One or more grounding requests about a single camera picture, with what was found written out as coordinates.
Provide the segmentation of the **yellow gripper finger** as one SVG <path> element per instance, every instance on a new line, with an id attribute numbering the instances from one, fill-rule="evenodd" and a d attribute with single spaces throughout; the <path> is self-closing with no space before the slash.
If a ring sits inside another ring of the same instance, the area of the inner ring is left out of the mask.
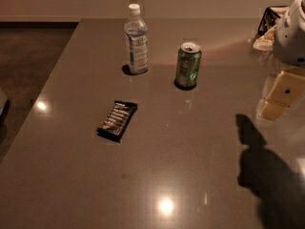
<path id="1" fill-rule="evenodd" d="M 271 51 L 274 48 L 275 26 L 259 36 L 253 44 L 253 48 L 259 51 Z"/>
<path id="2" fill-rule="evenodd" d="M 279 73 L 271 73 L 266 78 L 257 114 L 268 120 L 276 120 L 304 93 L 304 68 L 289 67 Z"/>

